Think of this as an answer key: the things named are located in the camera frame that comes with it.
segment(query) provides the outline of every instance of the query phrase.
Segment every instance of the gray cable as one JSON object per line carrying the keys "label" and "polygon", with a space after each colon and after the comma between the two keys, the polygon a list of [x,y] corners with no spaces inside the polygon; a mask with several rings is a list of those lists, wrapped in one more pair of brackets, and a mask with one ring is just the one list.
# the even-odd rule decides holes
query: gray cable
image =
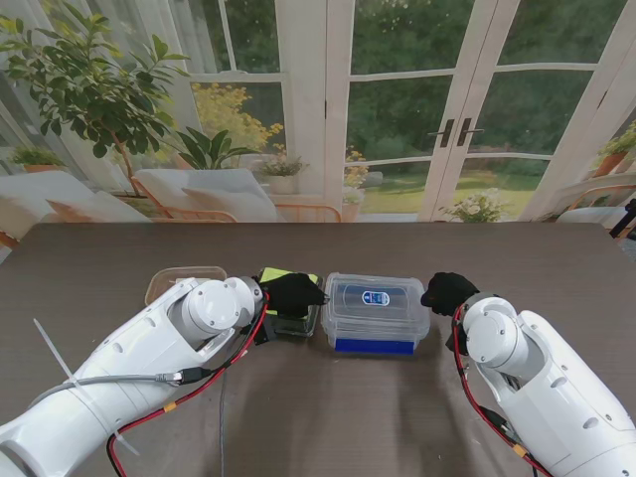
{"label": "gray cable", "polygon": [[221,397],[219,403],[219,447],[221,449],[221,477],[226,477],[226,450],[225,443],[226,440],[226,423],[225,423],[225,404],[226,404],[226,382],[228,381],[228,371],[226,370],[223,373],[223,378],[221,380]]}
{"label": "gray cable", "polygon": [[[78,384],[80,386],[87,385],[102,385],[104,383],[118,383],[122,381],[152,381],[155,383],[164,383],[170,385],[172,383],[177,383],[181,380],[180,373],[174,374],[162,374],[162,375],[127,375],[127,376],[98,376],[96,378],[84,378],[82,380],[78,380]],[[48,391],[44,391],[38,397],[34,399],[33,402],[29,405],[29,408],[36,405],[44,398],[48,398],[50,395],[54,395],[55,393],[59,393],[60,391],[69,390],[74,388],[75,385],[73,383],[62,383],[61,385],[55,386],[54,388],[50,388]]]}
{"label": "gray cable", "polygon": [[[232,344],[228,346],[228,350],[226,351],[225,360],[227,360],[232,355],[232,348],[235,346],[235,343],[239,339],[238,336],[232,341]],[[221,453],[221,477],[226,477],[226,419],[225,419],[225,410],[226,410],[226,384],[228,382],[228,372],[230,369],[226,369],[223,373],[223,377],[221,378],[221,394],[219,396],[219,452]]]}

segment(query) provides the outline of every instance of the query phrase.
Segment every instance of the blue label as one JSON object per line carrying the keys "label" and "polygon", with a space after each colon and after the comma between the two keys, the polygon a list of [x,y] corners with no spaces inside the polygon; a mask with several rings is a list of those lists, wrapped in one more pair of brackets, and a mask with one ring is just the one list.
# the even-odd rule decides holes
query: blue label
{"label": "blue label", "polygon": [[365,291],[362,294],[362,301],[367,305],[387,306],[391,300],[383,291]]}

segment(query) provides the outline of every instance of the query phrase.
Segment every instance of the plant pot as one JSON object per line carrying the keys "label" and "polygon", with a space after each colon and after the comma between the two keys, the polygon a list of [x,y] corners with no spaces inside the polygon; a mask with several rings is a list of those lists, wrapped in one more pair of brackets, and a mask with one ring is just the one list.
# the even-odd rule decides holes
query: plant pot
{"label": "plant pot", "polygon": [[353,223],[358,218],[360,207],[362,204],[343,204],[342,205],[342,222]]}
{"label": "plant pot", "polygon": [[627,170],[632,167],[632,164],[635,160],[636,156],[634,156],[633,154],[631,154],[629,157],[625,156],[623,160],[620,161],[620,164],[616,166],[616,169],[614,169],[614,174],[622,174],[623,172],[627,172]]}
{"label": "plant pot", "polygon": [[267,183],[271,194],[287,195],[296,193],[294,176],[269,176]]}
{"label": "plant pot", "polygon": [[61,166],[54,166],[53,164],[39,164],[37,166],[24,166],[24,170],[28,173],[32,172],[46,172],[46,171],[61,171]]}
{"label": "plant pot", "polygon": [[610,154],[605,156],[603,162],[600,163],[598,169],[592,177],[606,176],[625,158],[627,152],[619,152],[618,154]]}

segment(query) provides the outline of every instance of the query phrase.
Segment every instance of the dark wooden table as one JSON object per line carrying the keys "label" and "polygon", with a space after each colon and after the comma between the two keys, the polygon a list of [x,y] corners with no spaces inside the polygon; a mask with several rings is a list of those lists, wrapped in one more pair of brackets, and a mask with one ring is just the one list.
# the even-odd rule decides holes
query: dark wooden table
{"label": "dark wooden table", "polygon": [[[75,369],[143,307],[156,271],[183,265],[219,265],[229,275],[271,265],[424,283],[435,271],[457,271],[548,318],[636,411],[636,266],[599,226],[42,225],[0,266],[0,421],[64,379],[33,318]],[[532,475],[465,400],[443,347],[449,330],[447,318],[434,316],[414,358],[335,354],[320,327],[307,341],[252,349],[228,374],[226,475]],[[471,383],[492,405],[481,379]],[[220,475],[219,390],[131,431],[142,455],[120,449],[129,475]],[[76,475],[114,474],[100,450]]]}

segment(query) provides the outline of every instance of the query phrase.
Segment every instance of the french door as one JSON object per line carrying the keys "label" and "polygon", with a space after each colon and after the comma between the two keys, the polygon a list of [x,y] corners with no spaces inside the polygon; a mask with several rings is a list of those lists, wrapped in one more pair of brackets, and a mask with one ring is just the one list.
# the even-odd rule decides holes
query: french door
{"label": "french door", "polygon": [[488,191],[499,220],[527,218],[632,45],[635,4],[330,1],[327,197],[344,177],[362,217],[431,221]]}

